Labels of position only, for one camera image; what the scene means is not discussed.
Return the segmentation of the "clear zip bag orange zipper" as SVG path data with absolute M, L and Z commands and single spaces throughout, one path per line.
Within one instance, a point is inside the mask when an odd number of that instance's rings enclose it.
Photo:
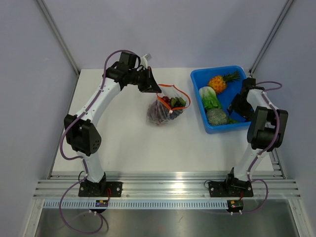
M 191 104 L 187 93 L 175 85 L 159 84 L 161 93 L 148 106 L 146 119 L 151 125 L 162 126 L 177 119 Z

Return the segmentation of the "dark purple grape bunch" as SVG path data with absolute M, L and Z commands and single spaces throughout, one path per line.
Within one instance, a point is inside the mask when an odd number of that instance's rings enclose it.
M 169 109 L 159 100 L 155 100 L 147 109 L 147 121 L 155 125 L 163 125 L 170 120 Z

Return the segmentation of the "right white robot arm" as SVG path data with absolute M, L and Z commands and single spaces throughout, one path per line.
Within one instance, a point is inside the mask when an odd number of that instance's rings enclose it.
M 252 197 L 252 172 L 261 160 L 274 148 L 281 146 L 288 112 L 279 109 L 267 97 L 265 89 L 254 78 L 242 81 L 242 88 L 228 106 L 228 112 L 238 113 L 250 121 L 247 132 L 248 147 L 241 161 L 231 169 L 224 181 L 227 197 Z

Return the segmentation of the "blue black grape bunch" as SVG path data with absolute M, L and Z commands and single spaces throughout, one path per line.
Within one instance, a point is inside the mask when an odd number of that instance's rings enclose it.
M 174 120 L 179 117 L 183 112 L 183 107 L 186 106 L 186 101 L 182 97 L 172 97 L 170 101 L 170 107 L 172 113 L 170 114 L 170 119 Z

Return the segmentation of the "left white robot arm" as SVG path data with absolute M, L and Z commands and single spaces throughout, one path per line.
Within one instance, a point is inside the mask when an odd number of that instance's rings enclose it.
M 97 153 L 102 138 L 97 124 L 110 102 L 128 85 L 135 85 L 142 93 L 160 93 L 148 61 L 130 50 L 119 50 L 119 60 L 105 66 L 102 80 L 87 103 L 75 114 L 64 118 L 65 131 L 61 140 L 66 141 L 77 153 L 72 159 L 82 161 L 84 178 L 79 181 L 79 197 L 120 197 L 122 184 L 107 182 Z

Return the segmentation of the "red grape bunch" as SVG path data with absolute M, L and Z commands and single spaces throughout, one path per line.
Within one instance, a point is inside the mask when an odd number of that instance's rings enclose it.
M 171 101 L 171 99 L 170 99 L 169 97 L 167 97 L 167 96 L 163 96 L 162 99 L 163 99 L 164 102 L 166 102 L 166 103 L 168 103 L 168 104 L 169 104 L 170 101 Z

